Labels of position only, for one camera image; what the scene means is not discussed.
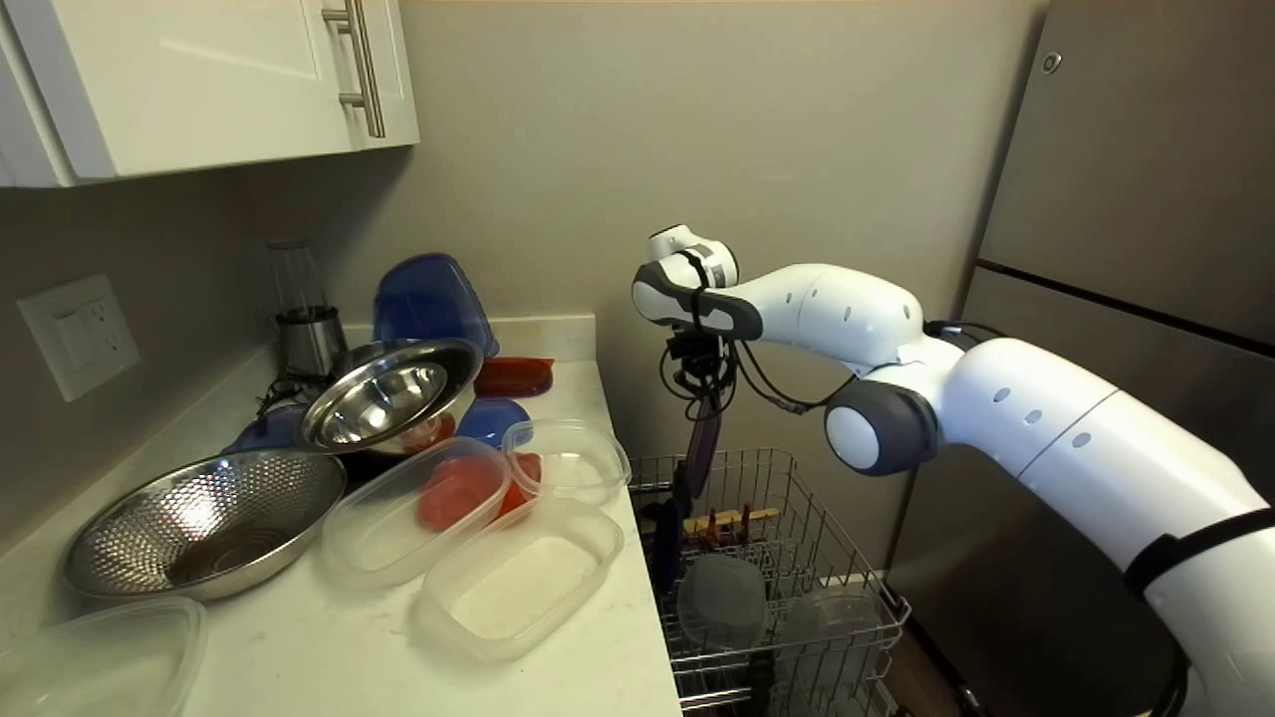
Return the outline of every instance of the cabinet handle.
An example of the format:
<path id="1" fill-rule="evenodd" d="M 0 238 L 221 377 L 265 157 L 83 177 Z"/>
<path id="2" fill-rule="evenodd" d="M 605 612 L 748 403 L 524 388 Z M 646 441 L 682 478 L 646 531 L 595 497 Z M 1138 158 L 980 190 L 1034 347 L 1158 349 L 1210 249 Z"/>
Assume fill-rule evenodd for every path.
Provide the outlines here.
<path id="1" fill-rule="evenodd" d="M 351 36 L 351 49 L 356 49 L 359 91 L 344 91 L 344 105 L 363 106 L 365 137 L 388 138 L 388 112 L 381 112 L 381 96 L 375 87 L 363 0 L 346 0 L 346 10 L 323 10 L 323 19 L 334 33 Z"/>

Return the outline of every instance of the metal colander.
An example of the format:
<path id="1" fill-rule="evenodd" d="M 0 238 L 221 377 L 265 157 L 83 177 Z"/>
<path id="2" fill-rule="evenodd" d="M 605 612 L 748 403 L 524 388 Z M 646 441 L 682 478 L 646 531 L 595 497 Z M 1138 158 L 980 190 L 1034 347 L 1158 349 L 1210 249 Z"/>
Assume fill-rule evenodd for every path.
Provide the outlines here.
<path id="1" fill-rule="evenodd" d="M 83 599 L 230 599 L 283 572 L 346 489 L 320 449 L 243 449 L 161 473 L 96 513 L 68 554 Z"/>

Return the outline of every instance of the electrical outlet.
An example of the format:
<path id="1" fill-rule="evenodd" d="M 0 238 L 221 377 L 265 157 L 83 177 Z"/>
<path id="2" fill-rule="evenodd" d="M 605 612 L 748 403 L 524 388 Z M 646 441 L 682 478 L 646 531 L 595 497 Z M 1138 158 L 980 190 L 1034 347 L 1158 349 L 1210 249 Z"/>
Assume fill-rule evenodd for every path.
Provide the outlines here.
<path id="1" fill-rule="evenodd" d="M 107 275 L 91 275 L 18 303 L 65 403 L 141 361 Z"/>

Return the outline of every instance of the dishwasher rack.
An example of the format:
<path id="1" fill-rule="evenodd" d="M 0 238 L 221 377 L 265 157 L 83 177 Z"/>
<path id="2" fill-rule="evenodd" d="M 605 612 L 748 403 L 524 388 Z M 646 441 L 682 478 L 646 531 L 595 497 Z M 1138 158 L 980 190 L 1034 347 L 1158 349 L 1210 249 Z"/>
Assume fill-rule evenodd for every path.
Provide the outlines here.
<path id="1" fill-rule="evenodd" d="M 643 466 L 631 486 L 646 557 L 658 549 L 648 505 L 668 505 L 674 466 L 674 457 Z M 893 713 L 885 675 L 914 608 L 828 525 L 798 481 L 798 464 L 779 449 L 716 454 L 692 503 L 699 525 L 716 510 L 748 513 L 748 523 L 727 543 L 716 525 L 709 543 L 682 539 L 676 578 L 658 588 L 682 708 L 716 717 Z M 768 608 L 763 642 L 716 650 L 676 626 L 676 588 L 702 554 L 747 557 L 763 569 Z"/>

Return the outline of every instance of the stainless steel bowl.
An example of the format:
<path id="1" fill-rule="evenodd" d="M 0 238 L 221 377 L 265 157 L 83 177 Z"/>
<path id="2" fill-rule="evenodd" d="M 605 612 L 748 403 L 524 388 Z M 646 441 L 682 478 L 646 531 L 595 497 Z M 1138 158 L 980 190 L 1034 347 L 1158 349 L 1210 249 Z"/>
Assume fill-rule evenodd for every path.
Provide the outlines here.
<path id="1" fill-rule="evenodd" d="M 443 409 L 478 377 L 473 343 L 403 343 L 330 383 L 302 417 L 323 449 L 365 449 Z"/>
<path id="2" fill-rule="evenodd" d="M 161 473 L 100 510 L 68 554 L 91 602 L 221 602 L 283 572 L 346 489 L 323 449 L 243 449 Z"/>

